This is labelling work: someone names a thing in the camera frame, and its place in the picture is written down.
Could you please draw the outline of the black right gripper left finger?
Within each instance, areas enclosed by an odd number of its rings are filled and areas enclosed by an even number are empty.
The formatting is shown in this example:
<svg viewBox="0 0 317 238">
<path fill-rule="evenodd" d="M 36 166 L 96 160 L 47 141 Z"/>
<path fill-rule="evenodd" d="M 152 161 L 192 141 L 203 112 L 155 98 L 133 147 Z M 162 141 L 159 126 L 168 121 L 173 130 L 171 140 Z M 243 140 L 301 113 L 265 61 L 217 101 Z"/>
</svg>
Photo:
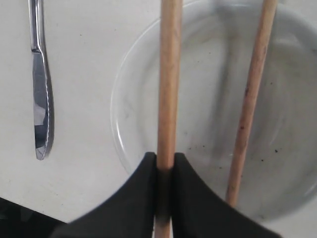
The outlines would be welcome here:
<svg viewBox="0 0 317 238">
<path fill-rule="evenodd" d="M 153 234 L 156 155 L 147 152 L 126 183 L 83 217 L 58 227 L 53 238 L 150 238 Z"/>
</svg>

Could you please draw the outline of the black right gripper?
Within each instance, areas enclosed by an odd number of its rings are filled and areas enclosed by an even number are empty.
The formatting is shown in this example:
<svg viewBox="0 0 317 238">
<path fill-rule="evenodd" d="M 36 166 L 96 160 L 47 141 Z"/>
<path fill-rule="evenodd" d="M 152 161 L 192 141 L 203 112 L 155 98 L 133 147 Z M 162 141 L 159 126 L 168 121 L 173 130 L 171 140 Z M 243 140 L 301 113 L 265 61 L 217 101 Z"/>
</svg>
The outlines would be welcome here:
<svg viewBox="0 0 317 238">
<path fill-rule="evenodd" d="M 48 238 L 65 223 L 3 198 L 0 199 L 2 238 Z"/>
</svg>

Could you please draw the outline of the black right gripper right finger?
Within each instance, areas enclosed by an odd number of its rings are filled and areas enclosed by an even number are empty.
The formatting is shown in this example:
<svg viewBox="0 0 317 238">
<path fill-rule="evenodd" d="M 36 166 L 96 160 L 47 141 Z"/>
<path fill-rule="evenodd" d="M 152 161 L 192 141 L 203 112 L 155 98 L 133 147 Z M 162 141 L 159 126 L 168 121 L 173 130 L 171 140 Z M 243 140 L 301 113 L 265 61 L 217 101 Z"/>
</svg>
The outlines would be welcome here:
<svg viewBox="0 0 317 238">
<path fill-rule="evenodd" d="M 171 179 L 171 218 L 175 238 L 278 238 L 225 203 L 176 153 Z"/>
</svg>

